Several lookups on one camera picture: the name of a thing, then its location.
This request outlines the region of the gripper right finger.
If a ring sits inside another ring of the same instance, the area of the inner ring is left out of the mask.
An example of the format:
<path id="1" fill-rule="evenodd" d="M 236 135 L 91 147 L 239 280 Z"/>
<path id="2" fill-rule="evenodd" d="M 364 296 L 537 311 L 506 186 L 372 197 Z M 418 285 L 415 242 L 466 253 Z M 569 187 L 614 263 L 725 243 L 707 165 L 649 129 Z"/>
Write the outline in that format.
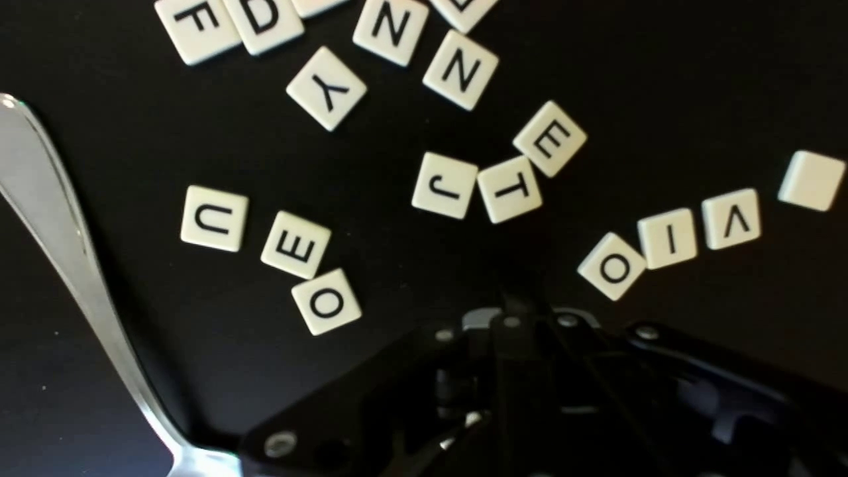
<path id="1" fill-rule="evenodd" d="M 848 477 L 848 393 L 660 323 L 528 309 L 558 399 L 528 477 Z"/>

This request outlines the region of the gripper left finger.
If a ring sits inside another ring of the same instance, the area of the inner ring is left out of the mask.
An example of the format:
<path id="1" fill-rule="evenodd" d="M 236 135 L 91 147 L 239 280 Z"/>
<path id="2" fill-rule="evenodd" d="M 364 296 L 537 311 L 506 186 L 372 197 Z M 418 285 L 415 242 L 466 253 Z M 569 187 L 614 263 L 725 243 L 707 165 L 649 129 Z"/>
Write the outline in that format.
<path id="1" fill-rule="evenodd" d="M 425 323 L 274 413 L 238 447 L 243 477 L 435 477 L 442 459 L 490 428 L 496 331 L 532 297 Z"/>

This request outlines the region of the cream tile letter O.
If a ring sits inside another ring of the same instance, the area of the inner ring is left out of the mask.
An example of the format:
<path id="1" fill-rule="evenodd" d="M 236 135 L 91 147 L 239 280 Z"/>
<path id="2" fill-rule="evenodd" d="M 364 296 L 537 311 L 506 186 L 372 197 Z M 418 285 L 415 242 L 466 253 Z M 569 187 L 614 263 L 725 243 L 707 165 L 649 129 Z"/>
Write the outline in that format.
<path id="1" fill-rule="evenodd" d="M 291 289 L 297 310 L 314 336 L 360 319 L 357 296 L 342 268 L 298 284 Z"/>
<path id="2" fill-rule="evenodd" d="M 606 233 L 576 271 L 611 301 L 619 301 L 647 269 L 642 254 L 613 232 Z"/>

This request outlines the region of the cream tile letter I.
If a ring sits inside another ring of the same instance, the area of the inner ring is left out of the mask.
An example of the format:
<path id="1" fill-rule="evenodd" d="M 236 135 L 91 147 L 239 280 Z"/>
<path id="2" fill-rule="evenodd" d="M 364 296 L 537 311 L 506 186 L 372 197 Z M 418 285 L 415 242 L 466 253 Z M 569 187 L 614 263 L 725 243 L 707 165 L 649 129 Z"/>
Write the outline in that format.
<path id="1" fill-rule="evenodd" d="M 693 260 L 698 254 L 696 226 L 689 208 L 673 209 L 638 221 L 646 268 L 657 270 Z"/>

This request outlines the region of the cream tile letter V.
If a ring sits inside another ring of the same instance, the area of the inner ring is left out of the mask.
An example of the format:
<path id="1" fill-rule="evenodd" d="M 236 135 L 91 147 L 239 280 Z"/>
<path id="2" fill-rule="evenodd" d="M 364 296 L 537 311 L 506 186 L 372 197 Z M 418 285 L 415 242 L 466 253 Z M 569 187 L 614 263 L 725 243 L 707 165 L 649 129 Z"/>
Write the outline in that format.
<path id="1" fill-rule="evenodd" d="M 703 200 L 702 217 L 710 250 L 729 248 L 761 236 L 759 195 L 754 188 Z"/>

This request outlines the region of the cream tile letter E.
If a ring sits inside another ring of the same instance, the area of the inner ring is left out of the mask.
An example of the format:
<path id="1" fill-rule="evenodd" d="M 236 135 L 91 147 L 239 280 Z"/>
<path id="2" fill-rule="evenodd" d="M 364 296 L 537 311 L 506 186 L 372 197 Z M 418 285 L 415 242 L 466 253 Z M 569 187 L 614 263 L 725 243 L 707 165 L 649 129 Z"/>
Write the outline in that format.
<path id="1" fill-rule="evenodd" d="M 331 230 L 279 211 L 260 255 L 262 263 L 302 279 L 312 279 L 331 239 Z"/>
<path id="2" fill-rule="evenodd" d="M 543 175 L 556 176 L 588 141 L 587 133 L 548 100 L 513 138 L 512 145 Z"/>

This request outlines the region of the blank cream tile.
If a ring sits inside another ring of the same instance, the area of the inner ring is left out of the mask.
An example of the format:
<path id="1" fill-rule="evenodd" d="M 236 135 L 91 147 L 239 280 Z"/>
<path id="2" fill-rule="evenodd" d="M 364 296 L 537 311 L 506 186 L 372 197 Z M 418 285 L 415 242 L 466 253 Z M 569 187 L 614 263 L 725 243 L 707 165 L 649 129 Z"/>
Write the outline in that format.
<path id="1" fill-rule="evenodd" d="M 778 200 L 791 205 L 829 211 L 840 184 L 848 171 L 848 163 L 807 150 L 793 153 L 779 188 Z"/>

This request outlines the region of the cream tile letter J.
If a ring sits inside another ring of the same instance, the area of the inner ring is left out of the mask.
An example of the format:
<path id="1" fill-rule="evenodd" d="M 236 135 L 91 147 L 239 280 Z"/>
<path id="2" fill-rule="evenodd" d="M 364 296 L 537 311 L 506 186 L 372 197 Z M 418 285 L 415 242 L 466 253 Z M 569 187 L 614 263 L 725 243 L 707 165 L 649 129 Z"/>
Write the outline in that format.
<path id="1" fill-rule="evenodd" d="M 479 168 L 433 152 L 424 153 L 411 204 L 457 220 L 466 217 Z"/>

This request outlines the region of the cream tile letter U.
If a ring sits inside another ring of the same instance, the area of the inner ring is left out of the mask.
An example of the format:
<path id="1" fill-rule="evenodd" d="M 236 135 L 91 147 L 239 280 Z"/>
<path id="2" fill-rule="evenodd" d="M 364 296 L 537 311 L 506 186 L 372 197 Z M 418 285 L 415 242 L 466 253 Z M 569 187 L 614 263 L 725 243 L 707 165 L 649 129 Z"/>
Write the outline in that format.
<path id="1" fill-rule="evenodd" d="M 237 252 L 241 250 L 249 198 L 191 185 L 183 205 L 180 239 L 182 242 Z"/>

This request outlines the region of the cream tile letter T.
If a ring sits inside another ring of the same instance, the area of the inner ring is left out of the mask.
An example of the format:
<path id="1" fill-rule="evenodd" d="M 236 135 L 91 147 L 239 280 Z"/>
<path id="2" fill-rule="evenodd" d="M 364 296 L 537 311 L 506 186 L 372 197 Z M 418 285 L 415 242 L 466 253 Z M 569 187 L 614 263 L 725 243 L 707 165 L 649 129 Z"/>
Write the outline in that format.
<path id="1" fill-rule="evenodd" d="M 511 220 L 543 205 L 533 164 L 523 155 L 479 172 L 476 184 L 493 224 Z"/>

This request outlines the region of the cream tile letter Y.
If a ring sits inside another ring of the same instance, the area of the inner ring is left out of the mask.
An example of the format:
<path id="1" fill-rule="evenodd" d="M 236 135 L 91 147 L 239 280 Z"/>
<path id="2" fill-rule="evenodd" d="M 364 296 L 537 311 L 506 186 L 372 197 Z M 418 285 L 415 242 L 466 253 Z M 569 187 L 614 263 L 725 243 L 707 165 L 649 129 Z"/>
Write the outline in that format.
<path id="1" fill-rule="evenodd" d="M 327 132 L 333 132 L 366 95 L 368 87 L 321 46 L 286 87 L 286 93 Z"/>

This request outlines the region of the cream tile letter N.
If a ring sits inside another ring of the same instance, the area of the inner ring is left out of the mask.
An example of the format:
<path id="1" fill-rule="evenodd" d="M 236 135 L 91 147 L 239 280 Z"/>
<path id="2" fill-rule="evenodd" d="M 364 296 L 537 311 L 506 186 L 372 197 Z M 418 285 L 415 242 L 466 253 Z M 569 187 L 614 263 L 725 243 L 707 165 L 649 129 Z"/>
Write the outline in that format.
<path id="1" fill-rule="evenodd" d="M 418 0 L 366 0 L 352 42 L 406 68 L 411 63 L 429 12 Z"/>
<path id="2" fill-rule="evenodd" d="M 499 66 L 500 58 L 457 30 L 449 30 L 422 84 L 464 111 L 473 111 Z"/>

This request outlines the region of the cream tile letter D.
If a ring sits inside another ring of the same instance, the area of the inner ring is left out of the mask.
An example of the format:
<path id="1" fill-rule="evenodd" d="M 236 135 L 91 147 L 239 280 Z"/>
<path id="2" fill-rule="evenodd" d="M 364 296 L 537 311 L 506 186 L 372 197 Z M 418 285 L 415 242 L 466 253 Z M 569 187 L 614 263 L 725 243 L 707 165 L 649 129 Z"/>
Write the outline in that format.
<path id="1" fill-rule="evenodd" d="M 291 0 L 223 0 L 251 56 L 303 36 L 305 25 Z"/>

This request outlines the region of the cream letter tile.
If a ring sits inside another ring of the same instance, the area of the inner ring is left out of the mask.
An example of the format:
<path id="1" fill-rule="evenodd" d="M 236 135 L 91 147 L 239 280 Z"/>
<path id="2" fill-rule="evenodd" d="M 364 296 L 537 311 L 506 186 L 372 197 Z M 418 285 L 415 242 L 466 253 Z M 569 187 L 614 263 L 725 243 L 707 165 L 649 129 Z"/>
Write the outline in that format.
<path id="1" fill-rule="evenodd" d="M 468 34 L 499 0 L 428 0 L 448 24 L 462 34 Z"/>
<path id="2" fill-rule="evenodd" d="M 291 0 L 295 12 L 301 19 L 310 19 L 335 9 L 349 0 Z"/>

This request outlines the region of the cream tile letter F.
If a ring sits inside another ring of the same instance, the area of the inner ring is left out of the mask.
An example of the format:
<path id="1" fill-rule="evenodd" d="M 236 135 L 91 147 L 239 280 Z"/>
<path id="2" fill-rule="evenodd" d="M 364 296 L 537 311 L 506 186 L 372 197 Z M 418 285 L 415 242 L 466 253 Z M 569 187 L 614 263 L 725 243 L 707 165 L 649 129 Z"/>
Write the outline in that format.
<path id="1" fill-rule="evenodd" d="M 242 45 L 223 0 L 156 0 L 154 9 L 187 66 Z"/>

